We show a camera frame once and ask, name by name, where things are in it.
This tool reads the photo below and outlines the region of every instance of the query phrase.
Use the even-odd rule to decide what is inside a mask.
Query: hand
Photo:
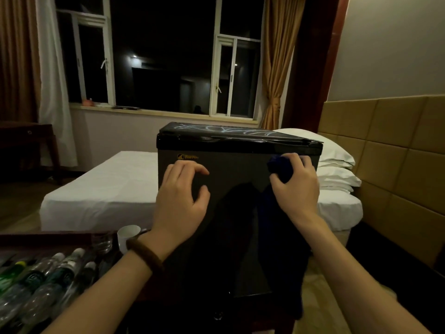
[[[309,156],[283,154],[289,158],[294,169],[292,178],[283,184],[277,174],[270,175],[272,190],[281,209],[297,228],[317,216],[317,201],[320,194],[317,173]]]
[[[196,202],[192,198],[192,181],[196,172],[209,174],[201,164],[178,160],[165,170],[156,197],[154,223],[150,232],[139,239],[161,259],[189,239],[206,215],[210,192],[203,185]]]

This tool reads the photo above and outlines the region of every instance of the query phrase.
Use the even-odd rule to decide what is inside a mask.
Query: forearm
[[[324,220],[312,218],[298,228],[353,333],[429,333],[353,258]]]
[[[161,236],[149,233],[141,236],[140,240],[164,260],[171,250],[164,246],[166,241]],[[44,333],[114,333],[151,275],[147,264],[136,253],[129,251]]]

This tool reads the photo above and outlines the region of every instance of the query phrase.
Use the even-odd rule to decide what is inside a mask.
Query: fridge top
[[[323,143],[263,128],[169,123],[159,130],[159,150],[320,155]]]

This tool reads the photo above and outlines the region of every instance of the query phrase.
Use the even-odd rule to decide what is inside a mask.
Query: blue cloth
[[[286,157],[272,157],[267,168],[283,183],[293,174]],[[303,316],[301,286],[311,249],[278,205],[270,185],[261,194],[257,208],[259,263],[278,303],[298,320]]]

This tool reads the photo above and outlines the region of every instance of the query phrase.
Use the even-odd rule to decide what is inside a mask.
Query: curtain
[[[77,156],[55,1],[36,0],[36,13],[42,81],[39,123],[53,125],[60,165],[75,167]],[[45,146],[42,148],[41,162],[45,166],[52,165]]]
[[[0,120],[37,122],[40,66],[34,0],[0,0]]]
[[[297,40],[305,0],[265,0],[263,91],[268,100],[262,128],[275,130],[280,99]]]

